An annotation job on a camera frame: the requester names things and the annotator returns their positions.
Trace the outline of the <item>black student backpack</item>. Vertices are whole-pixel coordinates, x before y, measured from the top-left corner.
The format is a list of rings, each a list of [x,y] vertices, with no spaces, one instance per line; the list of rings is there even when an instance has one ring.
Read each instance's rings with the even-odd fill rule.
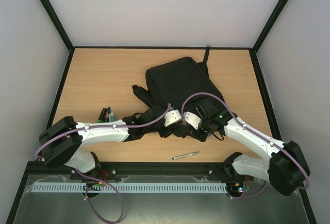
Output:
[[[196,62],[191,57],[183,57],[159,66],[147,69],[145,73],[146,88],[133,85],[134,95],[149,108],[159,106],[166,109],[169,105],[180,113],[189,111],[200,116],[196,106],[207,98],[205,93],[213,94],[210,98],[214,104],[222,93],[211,81],[207,63]],[[180,128],[173,134],[180,137]]]

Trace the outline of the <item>silver green marker pen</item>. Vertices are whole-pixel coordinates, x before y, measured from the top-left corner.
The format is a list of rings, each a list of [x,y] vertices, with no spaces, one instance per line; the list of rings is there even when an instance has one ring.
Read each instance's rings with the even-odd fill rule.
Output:
[[[178,155],[178,156],[173,157],[172,160],[173,161],[176,161],[178,159],[182,159],[182,158],[186,158],[186,157],[191,157],[191,156],[197,155],[199,153],[200,153],[200,151],[194,151],[194,152],[190,152],[190,153],[187,153],[187,154]]]

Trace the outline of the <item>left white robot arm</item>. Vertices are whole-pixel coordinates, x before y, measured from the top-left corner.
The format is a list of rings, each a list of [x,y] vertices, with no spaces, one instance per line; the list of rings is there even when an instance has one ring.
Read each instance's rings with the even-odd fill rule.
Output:
[[[88,173],[97,167],[97,156],[84,147],[102,142],[127,142],[148,133],[169,131],[182,118],[171,105],[167,109],[153,106],[146,112],[103,123],[76,122],[72,116],[62,118],[39,136],[35,156],[48,168],[62,165]]]

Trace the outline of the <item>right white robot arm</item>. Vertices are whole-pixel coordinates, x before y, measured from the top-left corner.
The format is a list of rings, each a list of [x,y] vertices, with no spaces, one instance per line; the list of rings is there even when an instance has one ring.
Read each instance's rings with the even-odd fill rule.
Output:
[[[234,179],[246,174],[262,179],[284,196],[310,186],[310,169],[298,143],[286,143],[260,132],[238,117],[219,97],[215,98],[218,103],[214,104],[210,101],[213,94],[204,95],[207,98],[196,106],[201,120],[192,126],[205,133],[218,131],[242,143],[260,157],[235,156],[225,165],[228,177]]]

